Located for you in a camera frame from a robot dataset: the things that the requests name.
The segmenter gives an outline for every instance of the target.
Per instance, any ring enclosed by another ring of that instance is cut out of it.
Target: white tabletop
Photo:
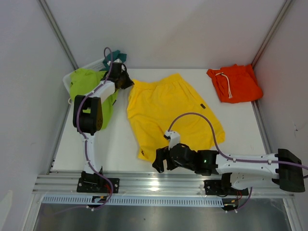
[[[226,140],[220,144],[223,152],[230,154],[260,155],[264,146],[251,103],[221,103],[207,70],[197,69],[129,69],[131,79],[154,82],[171,74],[180,75],[200,94],[221,122]],[[130,88],[120,90],[114,104],[114,114],[107,129],[97,132],[100,158],[104,171],[154,172],[152,164],[137,158],[138,143],[127,119],[126,108]],[[73,127],[73,106],[62,134],[53,170],[82,171],[85,163],[79,133]],[[183,168],[164,173],[192,173]]]

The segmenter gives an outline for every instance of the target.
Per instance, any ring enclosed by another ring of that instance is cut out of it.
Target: laundry basket
[[[105,67],[104,64],[103,64],[103,60],[104,59],[99,59],[99,60],[97,60],[93,63],[90,63],[88,65],[85,65],[81,68],[90,69],[90,70],[93,70],[93,71],[102,70]],[[65,86],[68,93],[69,93],[69,89],[70,89],[70,85],[71,85],[71,77],[70,77],[71,73],[69,73],[69,74],[67,74],[66,76],[63,77],[63,83],[64,83],[64,86]]]

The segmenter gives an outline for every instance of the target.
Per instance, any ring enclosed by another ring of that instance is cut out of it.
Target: white wall
[[[0,202],[12,190],[3,230],[17,231],[51,159],[72,67],[35,0],[1,1],[0,22]]]
[[[255,71],[273,147],[287,148],[308,166],[308,1],[296,0]],[[296,195],[308,230],[308,192]]]
[[[251,63],[284,0],[47,0],[79,66],[110,46],[130,68]]]

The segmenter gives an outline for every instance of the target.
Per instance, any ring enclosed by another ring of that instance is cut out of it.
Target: green cloth
[[[106,71],[93,71],[79,68],[71,74],[70,97],[74,101],[77,95],[85,95],[99,85]],[[111,119],[113,113],[113,104],[117,99],[118,91],[110,95],[102,102],[103,111],[103,126],[105,129]],[[85,113],[90,113],[90,109],[84,110]]]

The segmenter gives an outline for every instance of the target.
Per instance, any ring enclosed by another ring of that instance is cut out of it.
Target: white drawstring
[[[230,89],[230,82],[229,82],[229,78],[228,76],[226,76],[223,72],[217,73],[216,76],[218,75],[222,75],[224,77],[226,77],[227,81],[228,81],[228,92],[229,92],[229,99],[233,98],[232,94],[231,94],[231,89]]]

